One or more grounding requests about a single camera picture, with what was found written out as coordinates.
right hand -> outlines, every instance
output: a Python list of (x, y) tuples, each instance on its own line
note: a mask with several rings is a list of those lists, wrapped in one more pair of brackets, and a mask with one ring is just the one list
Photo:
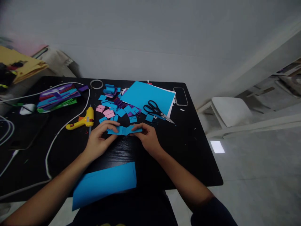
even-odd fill
[(138, 133), (132, 133), (131, 136), (138, 137), (141, 140), (142, 145), (145, 148), (145, 150), (147, 150), (147, 152), (152, 157), (155, 157), (157, 154), (164, 152), (161, 145), (159, 144), (156, 130), (154, 127), (149, 126), (145, 123), (140, 123), (138, 125), (135, 125), (132, 128), (132, 131), (139, 129), (139, 128), (142, 128), (143, 131), (138, 132)]

person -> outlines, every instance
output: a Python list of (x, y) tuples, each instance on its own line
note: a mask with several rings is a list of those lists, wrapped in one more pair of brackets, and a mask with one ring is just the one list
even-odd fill
[[(37, 192), (2, 225), (41, 225), (60, 209), (68, 194), (91, 162), (104, 154), (117, 138), (101, 136), (107, 129), (118, 132), (120, 123), (104, 121), (88, 139), (85, 150), (57, 177)], [(166, 153), (159, 144), (154, 127), (141, 123), (132, 131), (145, 150), (170, 177), (181, 197), (193, 212), (191, 225), (237, 225), (226, 207), (190, 172)], [(110, 195), (79, 210), (70, 225), (177, 225), (165, 192), (139, 191)]]

white wall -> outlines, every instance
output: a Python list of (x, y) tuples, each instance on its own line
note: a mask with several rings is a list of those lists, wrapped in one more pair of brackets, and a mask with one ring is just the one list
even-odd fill
[(298, 0), (13, 0), (1, 36), (66, 52), (85, 78), (185, 82), (195, 105), (298, 15)]

white cable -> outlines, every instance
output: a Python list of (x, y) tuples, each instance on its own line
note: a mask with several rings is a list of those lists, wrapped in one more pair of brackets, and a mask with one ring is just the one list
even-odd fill
[[(88, 99), (87, 99), (86, 106), (84, 107), (83, 111), (82, 111), (81, 113), (79, 113), (77, 116), (75, 116), (73, 119), (75, 119), (75, 118), (77, 118), (78, 116), (80, 116), (80, 115), (86, 110), (86, 108), (87, 108), (87, 106), (88, 106), (89, 99), (90, 99), (90, 94), (91, 94), (91, 91), (90, 91), (90, 89), (89, 89), (89, 96), (88, 96)], [(7, 198), (7, 197), (9, 197), (9, 196), (12, 196), (12, 195), (14, 195), (14, 194), (17, 194), (17, 193), (19, 193), (19, 192), (28, 190), (28, 189), (30, 189), (30, 188), (36, 187), (36, 186), (38, 186), (38, 185), (48, 183), (49, 181), (52, 180), (52, 176), (50, 175), (50, 173), (49, 173), (49, 168), (48, 168), (48, 156), (49, 156), (50, 150), (51, 150), (51, 148), (52, 148), (52, 145), (53, 145), (54, 141), (56, 140), (57, 136), (59, 135), (59, 133), (60, 133), (60, 132), (62, 131), (62, 129), (63, 129), (67, 124), (69, 124), (69, 122), (71, 122), (73, 119), (69, 120), (69, 121), (68, 121), (68, 122), (67, 122), (67, 123), (66, 123), (59, 131), (58, 131), (58, 133), (55, 135), (55, 137), (53, 138), (53, 140), (52, 140), (52, 142), (51, 142), (51, 144), (50, 144), (50, 146), (49, 146), (49, 149), (48, 149), (48, 152), (47, 152), (46, 158), (45, 158), (46, 174), (47, 174), (47, 176), (48, 176), (49, 179), (46, 180), (46, 181), (42, 181), (42, 182), (39, 182), (39, 183), (30, 185), (30, 186), (21, 188), (21, 189), (19, 189), (19, 190), (13, 191), (13, 192), (8, 193), (8, 194), (6, 194), (6, 195), (0, 196), (0, 200), (5, 199), (5, 198)]]
[(39, 95), (39, 94), (41, 94), (41, 93), (43, 93), (43, 92), (45, 92), (45, 91), (51, 90), (51, 89), (53, 89), (53, 88), (55, 88), (55, 87), (58, 87), (58, 86), (61, 86), (61, 85), (65, 85), (65, 84), (70, 84), (70, 83), (76, 83), (76, 84), (83, 85), (83, 84), (77, 83), (77, 82), (62, 83), (62, 84), (53, 86), (53, 87), (51, 87), (51, 88), (49, 88), (49, 89), (46, 89), (46, 90), (44, 90), (44, 91), (42, 91), (42, 92), (39, 92), (39, 93), (36, 93), (36, 94), (31, 94), (31, 95), (24, 96), (24, 97), (17, 97), (17, 98), (13, 98), (13, 99), (9, 99), (9, 100), (1, 100), (0, 103), (2, 103), (2, 102), (7, 102), (7, 101), (11, 101), (11, 100), (18, 100), (18, 99), (22, 99), (22, 98), (25, 98), (25, 97), (30, 97), (30, 96)]
[(10, 163), (12, 162), (12, 160), (14, 159), (14, 157), (16, 156), (16, 154), (18, 154), (19, 150), (15, 150), (13, 152), (13, 156), (10, 159), (10, 161), (7, 163), (6, 167), (4, 168), (4, 170), (2, 171), (2, 173), (0, 174), (0, 177), (2, 176), (2, 174), (4, 174), (4, 172), (6, 171), (6, 169), (8, 168), (8, 166), (10, 165)]
[(9, 135), (2, 143), (0, 143), (0, 146), (1, 146), (1, 145), (4, 144), (9, 138), (11, 138), (11, 136), (13, 135), (13, 133), (14, 133), (14, 131), (15, 131), (15, 125), (13, 124), (13, 122), (11, 122), (10, 120), (7, 120), (7, 119), (4, 118), (3, 116), (0, 116), (0, 117), (3, 118), (3, 120), (6, 121), (6, 122), (8, 123), (8, 130), (7, 130), (7, 132), (5, 133), (4, 137), (8, 134), (8, 131), (10, 130), (10, 124), (12, 125), (12, 131), (11, 131), (10, 135)]

tape roll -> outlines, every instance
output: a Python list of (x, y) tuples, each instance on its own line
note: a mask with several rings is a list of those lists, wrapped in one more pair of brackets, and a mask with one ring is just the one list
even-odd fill
[[(100, 87), (95, 88), (95, 87), (92, 86), (92, 83), (93, 83), (93, 82), (96, 82), (96, 81), (101, 82), (101, 86), (100, 86)], [(91, 86), (93, 89), (101, 89), (101, 88), (103, 87), (103, 82), (102, 82), (101, 80), (99, 80), (99, 79), (94, 79), (94, 80), (92, 80), (92, 81), (90, 82), (90, 86)]]

